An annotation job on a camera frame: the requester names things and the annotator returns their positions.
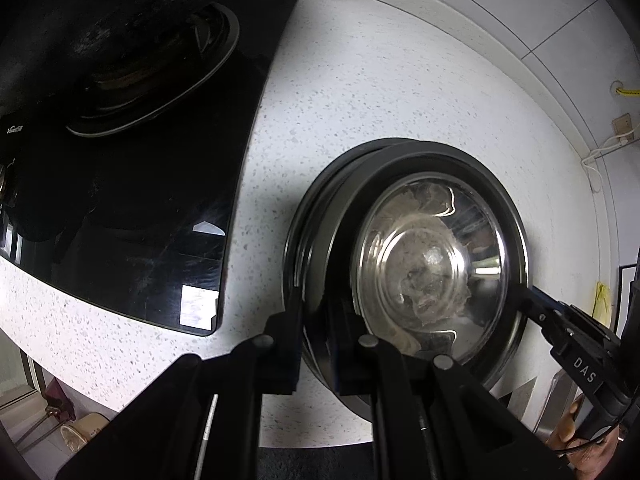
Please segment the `black gas stove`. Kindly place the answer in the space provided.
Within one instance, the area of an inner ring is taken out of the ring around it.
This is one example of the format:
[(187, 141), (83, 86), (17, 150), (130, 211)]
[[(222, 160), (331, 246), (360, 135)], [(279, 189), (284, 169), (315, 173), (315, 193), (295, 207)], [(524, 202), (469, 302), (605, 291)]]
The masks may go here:
[(67, 38), (1, 123), (1, 257), (87, 304), (219, 326), (241, 170), (298, 0), (116, 14)]

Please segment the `yellow cloth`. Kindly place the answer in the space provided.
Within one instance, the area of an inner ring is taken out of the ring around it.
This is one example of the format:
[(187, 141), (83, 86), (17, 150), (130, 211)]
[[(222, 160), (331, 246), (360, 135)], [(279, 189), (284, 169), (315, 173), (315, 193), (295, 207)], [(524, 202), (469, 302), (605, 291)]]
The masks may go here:
[(594, 292), (592, 316), (599, 323), (607, 328), (611, 327), (612, 321), (612, 300), (611, 289), (607, 284), (597, 282)]

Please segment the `large steel plate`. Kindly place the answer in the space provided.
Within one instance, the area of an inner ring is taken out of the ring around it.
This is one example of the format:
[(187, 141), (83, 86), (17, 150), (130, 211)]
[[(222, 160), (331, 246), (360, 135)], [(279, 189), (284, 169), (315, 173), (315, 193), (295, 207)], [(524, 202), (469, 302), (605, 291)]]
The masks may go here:
[(282, 288), (302, 300), (303, 356), (335, 390), (329, 332), (354, 322), (406, 356), (445, 353), (493, 387), (526, 326), (510, 290), (529, 284), (523, 221), (478, 159), (385, 138), (334, 159), (300, 201)]

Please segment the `beige wall socket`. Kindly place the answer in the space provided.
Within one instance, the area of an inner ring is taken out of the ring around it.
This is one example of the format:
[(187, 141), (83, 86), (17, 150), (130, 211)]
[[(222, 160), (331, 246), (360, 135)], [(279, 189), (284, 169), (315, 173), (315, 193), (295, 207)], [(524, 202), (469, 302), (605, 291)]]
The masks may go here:
[(616, 140), (632, 140), (634, 138), (634, 126), (629, 114), (623, 114), (613, 119), (612, 128)]

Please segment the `white microwave oven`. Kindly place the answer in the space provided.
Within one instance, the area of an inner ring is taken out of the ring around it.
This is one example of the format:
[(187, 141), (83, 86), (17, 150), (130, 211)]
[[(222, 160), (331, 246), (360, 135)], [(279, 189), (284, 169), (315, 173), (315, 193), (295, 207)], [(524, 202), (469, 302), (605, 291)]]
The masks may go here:
[(617, 289), (617, 307), (616, 307), (616, 335), (623, 336), (623, 331), (626, 326), (631, 284), (636, 277), (637, 266), (635, 264), (628, 264), (628, 266), (621, 266), (618, 269), (618, 289)]

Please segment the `yellow gas pipe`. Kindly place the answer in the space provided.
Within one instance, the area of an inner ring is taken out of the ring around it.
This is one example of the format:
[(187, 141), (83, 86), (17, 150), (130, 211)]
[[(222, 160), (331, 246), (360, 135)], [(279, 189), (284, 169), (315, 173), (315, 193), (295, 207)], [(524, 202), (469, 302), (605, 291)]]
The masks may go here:
[(640, 96), (639, 89), (626, 89), (623, 87), (616, 88), (615, 93), (619, 96)]

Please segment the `large steel bowl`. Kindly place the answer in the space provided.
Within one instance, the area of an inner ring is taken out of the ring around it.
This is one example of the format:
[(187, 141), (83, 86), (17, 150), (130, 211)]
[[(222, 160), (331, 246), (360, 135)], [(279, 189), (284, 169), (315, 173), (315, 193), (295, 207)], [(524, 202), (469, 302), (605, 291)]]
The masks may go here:
[(501, 316), (508, 279), (494, 212), (471, 185), (439, 172), (386, 188), (352, 260), (352, 296), (367, 328), (416, 358), (475, 358)]

